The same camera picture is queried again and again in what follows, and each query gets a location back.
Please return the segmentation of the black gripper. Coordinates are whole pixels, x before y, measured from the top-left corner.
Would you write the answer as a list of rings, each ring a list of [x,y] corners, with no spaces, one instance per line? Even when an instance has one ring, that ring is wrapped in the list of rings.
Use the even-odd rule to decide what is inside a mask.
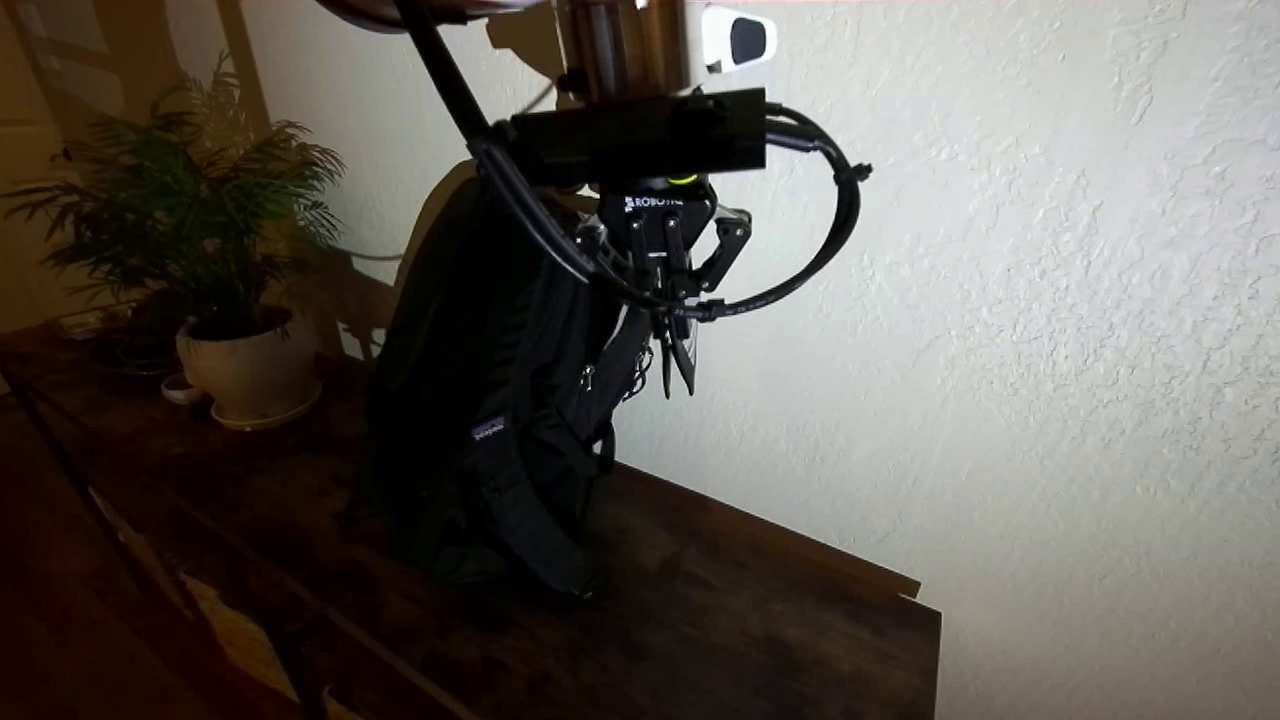
[[[752,241],[752,217],[723,208],[703,177],[649,179],[640,188],[608,193],[604,229],[623,257],[623,277],[659,304],[688,304],[717,291],[728,267]],[[684,394],[697,398],[691,322],[650,322],[659,349],[659,388],[673,398],[673,354]]]

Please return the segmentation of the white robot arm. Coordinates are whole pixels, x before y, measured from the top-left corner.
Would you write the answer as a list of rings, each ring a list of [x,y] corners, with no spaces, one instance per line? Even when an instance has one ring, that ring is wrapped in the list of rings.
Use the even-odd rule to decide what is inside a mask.
[[[768,61],[768,24],[697,0],[320,0],[332,18],[407,33],[440,102],[491,177],[524,231],[571,277],[608,279],[649,312],[665,366],[697,383],[684,349],[697,298],[711,291],[738,237],[691,267],[688,250],[723,217],[711,172],[764,166],[768,112],[758,89],[698,91],[698,33],[746,35],[746,61]],[[442,24],[508,21],[551,6],[561,43],[561,112],[486,124]]]

